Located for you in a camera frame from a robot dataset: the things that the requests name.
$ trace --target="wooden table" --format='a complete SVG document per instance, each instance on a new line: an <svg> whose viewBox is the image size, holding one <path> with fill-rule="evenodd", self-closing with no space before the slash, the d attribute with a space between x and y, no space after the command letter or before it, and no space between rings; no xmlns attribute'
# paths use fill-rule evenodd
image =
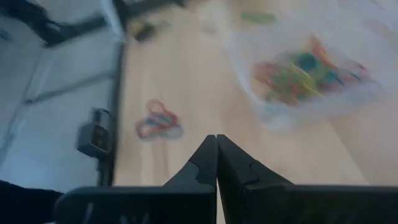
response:
<svg viewBox="0 0 398 224"><path fill-rule="evenodd" d="M398 184L396 97L292 133L259 126L231 68L226 40L240 11L263 9L280 17L302 6L293 2L194 0L187 9L151 14L170 25L152 40L126 47L114 185L162 185L206 135L218 133L295 184ZM135 123L147 116L153 98L179 116L182 138L138 138Z"/></svg>

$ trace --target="light wood tabletop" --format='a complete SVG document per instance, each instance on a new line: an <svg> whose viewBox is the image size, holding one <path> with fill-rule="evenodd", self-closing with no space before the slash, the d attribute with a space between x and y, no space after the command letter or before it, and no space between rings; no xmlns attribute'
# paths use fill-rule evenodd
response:
<svg viewBox="0 0 398 224"><path fill-rule="evenodd" d="M227 135L295 184L398 184L394 95L289 133L263 129L254 116L226 40L242 10L282 17L308 5L303 2L310 0L193 0L186 9L171 6L149 15L168 25L151 40L126 46L114 185L163 185L208 134ZM136 123L147 116L150 99L179 117L181 138L138 137Z"/></svg>

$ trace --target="wooden surface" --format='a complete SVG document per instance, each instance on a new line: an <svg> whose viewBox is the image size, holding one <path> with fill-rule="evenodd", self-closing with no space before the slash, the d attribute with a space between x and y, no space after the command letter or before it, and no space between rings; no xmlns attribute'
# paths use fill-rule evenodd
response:
<svg viewBox="0 0 398 224"><path fill-rule="evenodd" d="M150 16L169 26L146 43L127 46L115 185L164 184L206 135L218 133L296 184L398 184L396 97L292 133L259 126L231 68L226 40L242 9L283 16L302 6L259 2L193 0L187 9ZM135 123L147 116L153 98L179 116L182 138L138 138Z"/></svg>

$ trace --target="plastic container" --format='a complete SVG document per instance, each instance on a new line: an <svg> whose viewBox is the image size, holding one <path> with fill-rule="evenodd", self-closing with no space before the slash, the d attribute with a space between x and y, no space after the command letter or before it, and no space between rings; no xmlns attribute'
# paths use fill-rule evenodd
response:
<svg viewBox="0 0 398 224"><path fill-rule="evenodd" d="M375 82L289 106L269 103L252 86L252 67L272 61L286 51L301 51L315 35L328 49L364 65ZM271 130L290 130L300 124L349 111L383 95L397 84L398 54L382 35L366 27L363 15L342 8L301 11L277 22L232 35L229 56L235 74L248 94L261 124Z"/></svg>

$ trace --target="gray floor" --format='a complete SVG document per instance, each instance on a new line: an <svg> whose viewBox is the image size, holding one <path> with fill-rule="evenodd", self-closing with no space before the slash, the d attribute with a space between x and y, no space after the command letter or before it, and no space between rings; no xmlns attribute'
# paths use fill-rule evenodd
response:
<svg viewBox="0 0 398 224"><path fill-rule="evenodd" d="M41 0L56 21L102 13L98 0ZM0 17L0 179L62 192L95 185L96 161L76 150L77 130L94 107L107 108L117 43L109 29L46 50L19 21ZM22 102L100 75L93 85L29 106Z"/></svg>

